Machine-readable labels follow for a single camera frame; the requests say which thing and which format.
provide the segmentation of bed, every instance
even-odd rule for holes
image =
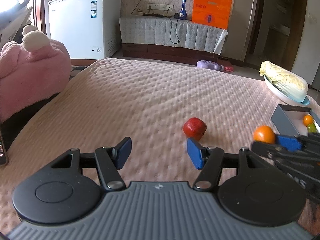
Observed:
[[[320,107],[310,101],[320,115]],[[76,75],[12,143],[10,162],[0,169],[0,231],[8,233],[19,223],[11,203],[14,187],[69,148],[92,152],[130,136],[132,153],[120,171],[127,184],[131,180],[192,184],[199,171],[186,153],[181,131],[188,118],[206,122],[201,144],[237,153],[250,146],[257,126],[276,130],[270,117],[277,104],[281,101],[263,81],[180,65],[97,61]],[[98,182],[94,171],[85,174]],[[225,169],[221,182],[234,174],[234,169]],[[313,232],[309,202],[299,222]]]

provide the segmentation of wall socket panel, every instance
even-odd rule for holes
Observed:
[[[163,11],[173,11],[173,5],[171,4],[158,4],[158,3],[148,3],[147,4],[147,9],[150,10],[163,10]]]

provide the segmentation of energy label sticker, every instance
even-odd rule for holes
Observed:
[[[91,18],[97,17],[97,1],[91,2]]]

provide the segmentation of orange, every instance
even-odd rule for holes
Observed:
[[[254,131],[253,139],[255,141],[274,144],[276,142],[276,135],[269,126],[262,125]]]
[[[308,126],[309,124],[312,124],[314,122],[313,117],[309,114],[305,115],[303,117],[303,124],[304,126]]]

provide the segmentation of black circular motor housing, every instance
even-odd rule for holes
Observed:
[[[19,184],[12,201],[20,218],[39,224],[63,224],[91,212],[100,200],[101,190],[80,174],[76,163],[68,168],[53,168],[54,163],[50,163]]]
[[[305,191],[276,169],[247,169],[218,190],[224,209],[257,226],[280,226],[296,221],[305,206]]]

